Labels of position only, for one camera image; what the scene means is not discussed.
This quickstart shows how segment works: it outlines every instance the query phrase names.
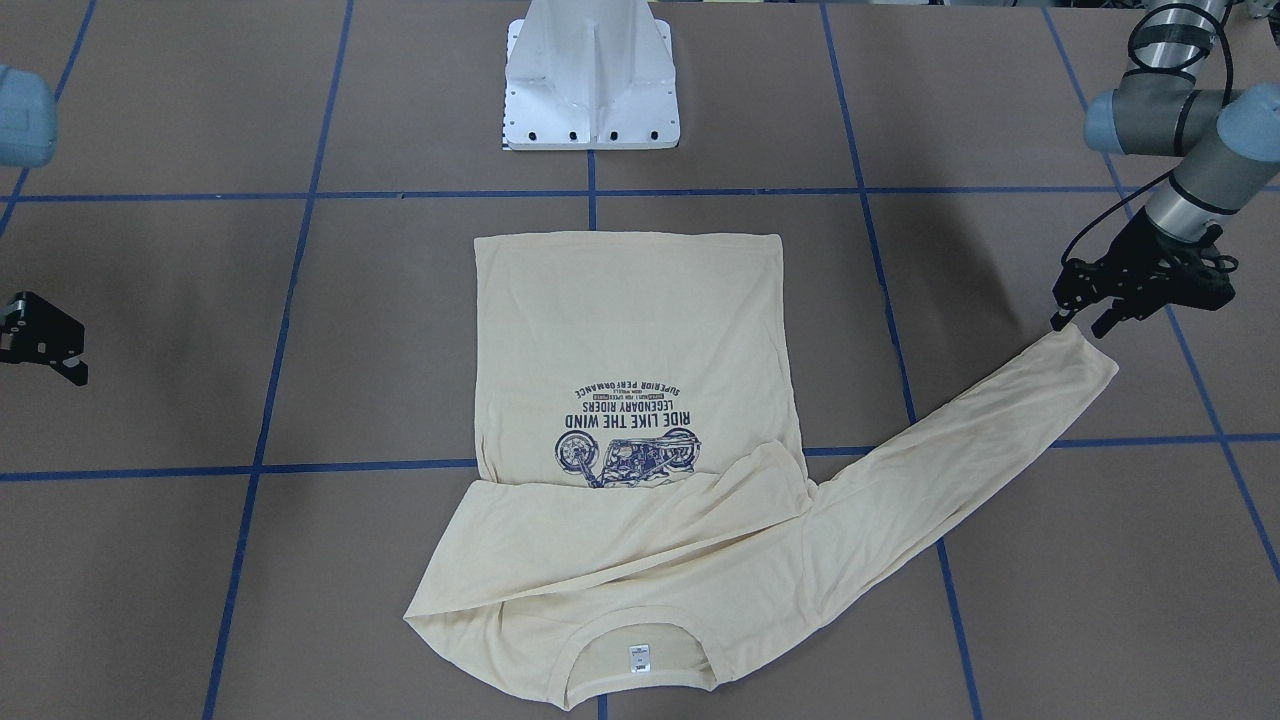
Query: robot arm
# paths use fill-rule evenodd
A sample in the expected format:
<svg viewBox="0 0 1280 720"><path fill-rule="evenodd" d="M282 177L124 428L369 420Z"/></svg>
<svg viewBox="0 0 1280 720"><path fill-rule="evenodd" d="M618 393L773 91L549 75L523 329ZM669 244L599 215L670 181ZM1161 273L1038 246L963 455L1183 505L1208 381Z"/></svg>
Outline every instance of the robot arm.
<svg viewBox="0 0 1280 720"><path fill-rule="evenodd" d="M0 65L0 165L40 168L54 158L58 109L45 81ZM88 382L81 361L84 325L35 292L0 306L0 363L49 365L77 386Z"/></svg>
<svg viewBox="0 0 1280 720"><path fill-rule="evenodd" d="M1217 310L1235 296L1229 273L1236 261L1213 243L1280 172L1280 83L1238 95L1229 65L1225 90L1194 90L1208 49L1221 37L1228 1L1157 0L1130 36L1130 67L1120 87L1089 108L1085 140L1096 150L1185 159L1152 183L1169 178L1098 261L1064 254L1053 286L1055 329L1107 297L1115 301L1093 324L1096 337L1170 302Z"/></svg>
<svg viewBox="0 0 1280 720"><path fill-rule="evenodd" d="M42 168L54 159L58 110L37 76L0 65L0 165Z"/></svg>

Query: table surface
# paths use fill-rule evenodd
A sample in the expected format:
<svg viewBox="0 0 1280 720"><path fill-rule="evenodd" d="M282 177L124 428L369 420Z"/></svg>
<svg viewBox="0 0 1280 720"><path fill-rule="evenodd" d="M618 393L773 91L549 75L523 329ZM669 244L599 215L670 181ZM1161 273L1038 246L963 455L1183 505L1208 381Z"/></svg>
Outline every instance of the table surface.
<svg viewBox="0 0 1280 720"><path fill-rule="evenodd" d="M562 716L401 620L475 475L474 237L781 234L822 480L1044 333L1065 242L1174 163L1080 138L1140 13L844 4L653 5L677 149L503 151L525 8L0 6L61 123L0 170L0 288L91 366L0 372L0 716ZM1112 387L934 550L744 680L570 715L1274 717L1276 190L1219 242L1239 297L1100 341Z"/></svg>

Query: shirt sleeve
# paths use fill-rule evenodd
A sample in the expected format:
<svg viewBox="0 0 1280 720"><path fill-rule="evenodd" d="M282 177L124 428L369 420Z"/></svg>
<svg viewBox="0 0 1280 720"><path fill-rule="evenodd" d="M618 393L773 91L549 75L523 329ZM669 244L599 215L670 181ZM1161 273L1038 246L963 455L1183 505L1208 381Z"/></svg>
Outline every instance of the shirt sleeve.
<svg viewBox="0 0 1280 720"><path fill-rule="evenodd" d="M1117 368L1075 328L818 486L804 521L804 594L826 625L1032 464Z"/></svg>

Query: black cable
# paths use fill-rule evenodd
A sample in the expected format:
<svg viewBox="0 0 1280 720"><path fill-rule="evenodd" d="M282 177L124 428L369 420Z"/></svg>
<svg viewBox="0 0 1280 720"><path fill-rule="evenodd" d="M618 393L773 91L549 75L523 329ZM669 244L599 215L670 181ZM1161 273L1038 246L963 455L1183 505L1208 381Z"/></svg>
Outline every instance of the black cable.
<svg viewBox="0 0 1280 720"><path fill-rule="evenodd" d="M1155 68L1152 65L1148 65L1147 63L1143 63L1140 59L1138 59L1138 51L1134 47L1134 37L1137 37L1138 31L1142 29L1142 27L1147 24L1147 20L1149 20L1151 18L1156 17L1160 13L1164 13L1166 10L1189 10L1189 12L1192 12L1192 13L1194 13L1194 14L1204 18L1206 20L1208 20L1208 23L1210 23L1210 26L1212 26L1213 32L1217 36L1217 38L1222 41L1222 63L1226 67L1226 83L1225 83L1225 87L1222 88L1222 108L1226 108L1226 105L1231 101L1231 87L1235 83L1235 63L1231 60L1231 44L1226 41L1226 28L1224 26L1226 24L1226 19L1231 17L1231 6L1234 4L1235 3L1229 3L1226 5L1226 12L1222 14L1222 19L1221 20L1219 20L1216 17L1213 17L1213 14L1210 13L1208 10L1204 10L1204 9L1198 8L1196 5L1188 5L1185 3L1172 3L1172 4L1169 4L1169 5L1162 5L1160 8L1156 8L1155 10L1151 10L1140 20L1138 20L1138 24L1134 26L1133 32L1129 33L1129 59L1133 60L1134 64L1137 64L1140 69L1144 69L1144 70L1161 70L1161 68ZM1193 56L1194 58L1193 61L1184 63L1183 65L1179 65L1176 69L1189 68L1190 65L1196 64L1196 61L1203 60L1207 55L1208 55L1208 53L1203 53L1203 54L1199 54L1198 56ZM1174 170L1169 170L1167 173L1160 176L1158 178L1156 178L1156 179L1148 182L1147 184L1139 187L1138 190L1133 191L1132 193L1129 193L1128 196L1125 196L1123 200L1120 200L1119 202L1116 202L1115 205L1112 205L1111 208L1108 208L1105 213L1102 213L1101 215L1098 215L1097 218L1094 218L1093 222L1091 222L1089 224L1084 225L1084 229L1082 229L1079 233L1076 233L1075 237L1071 238L1071 242L1069 242L1066 245L1066 250L1062 251L1062 258L1060 260L1060 264L1065 268L1066 266L1066 260L1071 255L1071 250L1075 249L1075 245L1078 242L1080 242L1080 240L1085 234L1088 234L1089 231L1092 231L1093 228L1098 227L1098 223L1101 223L1102 220L1105 220L1108 217L1111 217L1111 213L1115 213L1120 208L1124 208L1126 202L1129 202L1134 197L1138 197L1143 192L1147 192L1148 190L1156 187L1157 184L1160 184L1161 182L1164 182L1165 179L1167 179L1172 174L1174 174Z"/></svg>
<svg viewBox="0 0 1280 720"><path fill-rule="evenodd" d="M1083 238L1084 236L1089 234L1089 231L1092 231L1093 228L1098 227L1098 223L1101 223L1102 220L1110 218L1111 213L1115 213L1120 208L1124 208L1125 202L1129 202L1134 197L1138 197L1143 192L1147 192L1148 190L1156 187L1157 184L1160 184L1161 182L1164 182L1171 174L1174 174L1174 172L1169 170L1167 173L1160 176L1158 178L1156 178L1156 179L1148 182L1147 184L1139 187L1138 190L1133 191L1132 193L1129 193L1128 196L1125 196L1124 200L1121 200L1120 202L1116 202L1111 208L1107 208L1106 213L1102 213L1097 218L1093 218L1092 223L1084 225L1084 229L1080 231L1080 232L1078 232L1075 234L1075 237L1071 238L1071 242L1068 243L1066 250L1062 251L1062 259L1059 263L1065 268L1066 266L1066 258L1071 254L1071 250L1075 249L1075 243L1080 242L1080 238Z"/></svg>

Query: motorcycle graphic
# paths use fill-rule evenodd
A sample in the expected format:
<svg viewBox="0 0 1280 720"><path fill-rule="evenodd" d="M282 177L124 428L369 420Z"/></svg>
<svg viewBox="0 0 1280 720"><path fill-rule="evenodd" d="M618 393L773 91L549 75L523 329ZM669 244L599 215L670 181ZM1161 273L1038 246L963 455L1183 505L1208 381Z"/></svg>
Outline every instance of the motorcycle graphic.
<svg viewBox="0 0 1280 720"><path fill-rule="evenodd" d="M593 488L636 487L664 478L671 470L692 470L700 448L698 436L686 428L672 428L657 438L613 439L604 451L604 468L596 475L593 466L600 445L582 430L570 430L556 441L556 459L566 473L584 475Z"/></svg>

